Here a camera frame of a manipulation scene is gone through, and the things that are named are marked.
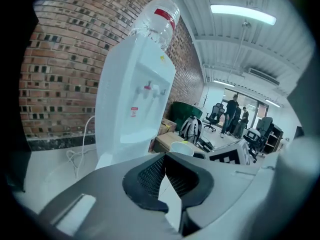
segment brick wall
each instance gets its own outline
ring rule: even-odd
[[[151,0],[37,0],[39,19],[25,51],[20,110],[28,139],[81,136],[95,113],[99,79],[108,51],[125,39]],[[176,67],[173,101],[196,103],[204,87],[199,60],[180,19],[168,56]],[[94,133],[94,121],[88,126]]]

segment fluorescent light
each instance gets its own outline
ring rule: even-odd
[[[230,87],[235,87],[234,85],[230,84],[230,83],[226,83],[226,82],[220,82],[220,81],[217,81],[217,80],[213,80],[214,83],[218,83],[218,84],[222,84],[222,85],[225,85],[225,86],[230,86]]]
[[[211,5],[211,11],[213,14],[232,14],[232,15],[240,15],[252,19],[256,19],[258,21],[275,25],[277,19],[269,14],[263,13],[258,10],[252,10],[245,7],[232,6],[232,5]]]
[[[265,99],[265,101],[266,101],[266,102],[269,102],[269,103],[272,104],[272,105],[275,105],[275,106],[278,107],[278,108],[281,108],[281,106],[279,106],[278,104],[272,102],[271,100]]]

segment water bottle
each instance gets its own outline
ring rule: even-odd
[[[141,34],[167,50],[178,24],[180,11],[171,0],[152,0],[135,20],[129,36]]]

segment ceiling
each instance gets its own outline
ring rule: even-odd
[[[287,96],[308,65],[315,42],[288,0],[173,0],[179,7],[205,81],[235,85],[260,99],[287,106]],[[274,26],[238,15],[213,14],[210,5],[232,5],[276,17]],[[250,68],[279,85],[250,77]]]

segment white bucket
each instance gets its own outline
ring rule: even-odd
[[[194,155],[194,151],[187,144],[182,142],[172,142],[170,145],[170,152],[180,153],[186,156],[192,157]]]

